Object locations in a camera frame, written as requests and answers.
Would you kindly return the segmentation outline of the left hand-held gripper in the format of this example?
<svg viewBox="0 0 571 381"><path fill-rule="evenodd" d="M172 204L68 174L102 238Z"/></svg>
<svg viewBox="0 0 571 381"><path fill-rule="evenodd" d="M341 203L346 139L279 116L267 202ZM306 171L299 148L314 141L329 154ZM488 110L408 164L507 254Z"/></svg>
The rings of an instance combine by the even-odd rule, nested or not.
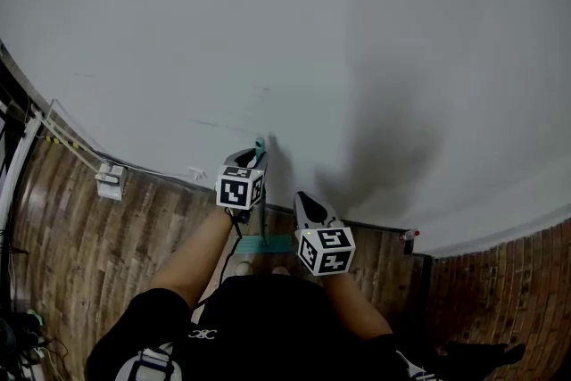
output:
<svg viewBox="0 0 571 381"><path fill-rule="evenodd" d="M247 167L255 158L252 168ZM230 154L220 167L216 182L216 204L233 211L250 211L262 198L269 154L246 148Z"/></svg>

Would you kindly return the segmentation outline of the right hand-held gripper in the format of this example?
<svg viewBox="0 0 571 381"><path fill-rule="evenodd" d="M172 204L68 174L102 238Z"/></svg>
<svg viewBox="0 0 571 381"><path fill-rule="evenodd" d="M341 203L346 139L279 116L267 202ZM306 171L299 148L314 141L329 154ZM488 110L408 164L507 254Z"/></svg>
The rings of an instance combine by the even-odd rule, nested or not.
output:
<svg viewBox="0 0 571 381"><path fill-rule="evenodd" d="M300 191L294 196L294 216L302 265L315 277L347 273L356 245L350 228L338 228L343 223L333 206Z"/></svg>

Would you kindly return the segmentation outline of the teal mop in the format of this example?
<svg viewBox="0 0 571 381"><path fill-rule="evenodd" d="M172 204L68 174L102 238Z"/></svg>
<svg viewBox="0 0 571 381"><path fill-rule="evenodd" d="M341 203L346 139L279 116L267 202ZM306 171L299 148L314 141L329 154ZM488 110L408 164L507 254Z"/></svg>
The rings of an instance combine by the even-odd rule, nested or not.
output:
<svg viewBox="0 0 571 381"><path fill-rule="evenodd" d="M241 211L237 220L243 225L250 222L251 216L256 213L258 221L258 235L240 233L235 243L235 253L292 253L294 245L289 235L272 235L266 221L266 187L261 186L260 199L248 211Z"/></svg>

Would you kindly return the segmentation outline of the person's right forearm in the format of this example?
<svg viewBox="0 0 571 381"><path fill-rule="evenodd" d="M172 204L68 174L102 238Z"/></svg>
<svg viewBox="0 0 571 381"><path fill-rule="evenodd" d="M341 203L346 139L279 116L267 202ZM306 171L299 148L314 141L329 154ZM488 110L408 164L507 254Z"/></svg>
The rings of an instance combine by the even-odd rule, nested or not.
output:
<svg viewBox="0 0 571 381"><path fill-rule="evenodd" d="M336 316L357 337L372 340L393 333L385 317L367 300L349 273L323 276L321 283Z"/></svg>

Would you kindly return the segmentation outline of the person's left forearm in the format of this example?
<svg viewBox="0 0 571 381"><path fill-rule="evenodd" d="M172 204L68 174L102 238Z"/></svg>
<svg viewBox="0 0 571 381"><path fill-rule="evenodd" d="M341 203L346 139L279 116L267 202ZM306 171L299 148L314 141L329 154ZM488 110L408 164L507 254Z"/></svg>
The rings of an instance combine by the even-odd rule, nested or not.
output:
<svg viewBox="0 0 571 381"><path fill-rule="evenodd" d="M193 309L211 281L232 226L230 215L217 206L158 269L150 288L170 290Z"/></svg>

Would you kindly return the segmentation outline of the person's black shirt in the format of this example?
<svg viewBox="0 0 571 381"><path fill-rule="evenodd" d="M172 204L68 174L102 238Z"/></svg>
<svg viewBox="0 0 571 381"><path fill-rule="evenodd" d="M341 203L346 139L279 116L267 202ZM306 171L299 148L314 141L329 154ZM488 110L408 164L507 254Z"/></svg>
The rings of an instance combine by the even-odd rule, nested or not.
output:
<svg viewBox="0 0 571 381"><path fill-rule="evenodd" d="M87 359L87 381L128 378L144 349L168 349L172 381L408 381L390 337L362 340L322 287L283 275L229 277L198 322L177 293L137 295Z"/></svg>

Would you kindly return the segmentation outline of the yellow black striped floor strip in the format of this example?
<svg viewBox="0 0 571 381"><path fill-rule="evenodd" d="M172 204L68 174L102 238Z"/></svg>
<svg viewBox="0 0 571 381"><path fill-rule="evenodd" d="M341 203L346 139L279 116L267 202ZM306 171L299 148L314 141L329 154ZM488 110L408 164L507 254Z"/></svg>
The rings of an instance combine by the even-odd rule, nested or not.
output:
<svg viewBox="0 0 571 381"><path fill-rule="evenodd" d="M66 146L66 147L68 147L68 148L73 148L73 149L77 149L77 150L83 150L83 147L82 147L79 143L73 142L73 141L68 141L68 140L61 140L61 139L58 138L58 137L45 136L45 137L44 137L44 140L45 140L46 142L53 143L53 144L56 144L56 145L64 145L64 146Z"/></svg>

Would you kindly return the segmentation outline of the person's black trouser leg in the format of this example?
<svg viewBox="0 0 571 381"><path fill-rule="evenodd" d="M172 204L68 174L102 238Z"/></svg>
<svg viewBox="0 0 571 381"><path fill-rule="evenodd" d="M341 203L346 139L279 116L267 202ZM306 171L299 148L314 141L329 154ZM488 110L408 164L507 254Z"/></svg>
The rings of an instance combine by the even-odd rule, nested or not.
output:
<svg viewBox="0 0 571 381"><path fill-rule="evenodd" d="M525 354L525 344L511 348L507 344L445 345L446 355L441 357L442 381L485 381L495 369L516 364Z"/></svg>

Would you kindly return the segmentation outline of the white blue chest pouch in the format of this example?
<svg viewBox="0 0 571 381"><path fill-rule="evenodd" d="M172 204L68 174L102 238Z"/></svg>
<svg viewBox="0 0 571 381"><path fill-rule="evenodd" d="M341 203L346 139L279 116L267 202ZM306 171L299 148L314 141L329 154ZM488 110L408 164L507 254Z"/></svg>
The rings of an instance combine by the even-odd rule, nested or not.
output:
<svg viewBox="0 0 571 381"><path fill-rule="evenodd" d="M172 353L173 343L145 348L123 364L115 381L183 381Z"/></svg>

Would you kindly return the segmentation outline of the pile of black equipment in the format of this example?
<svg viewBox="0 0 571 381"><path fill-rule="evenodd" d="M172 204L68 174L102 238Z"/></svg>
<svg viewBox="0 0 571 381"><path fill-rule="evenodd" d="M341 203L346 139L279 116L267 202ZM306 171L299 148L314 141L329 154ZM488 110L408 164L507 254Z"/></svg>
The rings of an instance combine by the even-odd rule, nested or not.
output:
<svg viewBox="0 0 571 381"><path fill-rule="evenodd" d="M50 344L43 326L34 310L0 313L0 381L35 381L29 372L38 361L30 354Z"/></svg>

